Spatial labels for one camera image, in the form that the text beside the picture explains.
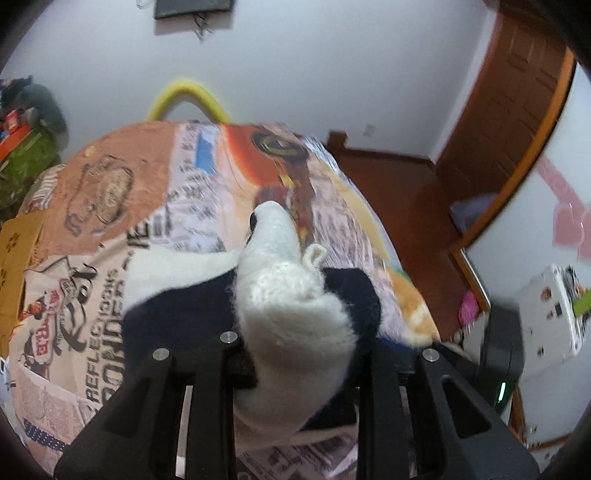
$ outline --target bed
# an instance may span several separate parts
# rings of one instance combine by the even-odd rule
[[[369,276],[382,306],[380,337],[407,346],[438,338],[381,222],[314,137],[279,125],[121,128],[46,172],[12,220],[28,243],[18,237],[26,269],[10,278],[23,289],[22,305],[0,290],[0,304],[9,304],[1,322],[16,324],[4,369],[9,394],[0,401],[47,472],[123,381],[122,309],[134,253],[231,251],[267,200],[290,213],[302,246],[328,249],[327,266]],[[247,452],[239,478],[344,474],[355,464],[354,434]]]

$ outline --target brown door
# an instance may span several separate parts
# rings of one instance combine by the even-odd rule
[[[565,50],[541,21],[499,13],[474,91],[436,165],[451,202],[502,189],[544,118]]]

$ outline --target green light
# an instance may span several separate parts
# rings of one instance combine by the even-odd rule
[[[503,382],[501,384],[501,393],[499,393],[499,401],[503,400],[503,395],[505,395],[505,387],[507,386],[507,384],[505,382]]]

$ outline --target metal screw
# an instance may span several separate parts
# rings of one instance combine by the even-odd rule
[[[234,343],[236,340],[238,340],[238,334],[236,332],[223,332],[220,335],[220,340],[223,343]]]
[[[169,355],[170,352],[167,348],[157,348],[156,350],[154,350],[154,353],[152,353],[152,358],[160,362],[162,360],[166,360]]]
[[[432,348],[425,348],[425,350],[423,350],[423,358],[427,362],[436,362],[439,360],[439,352]]]

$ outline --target wooden floor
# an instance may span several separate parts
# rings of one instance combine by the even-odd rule
[[[384,223],[403,269],[447,340],[459,327],[457,312],[467,284],[448,256],[459,234],[435,173],[402,160],[342,154],[337,161]]]

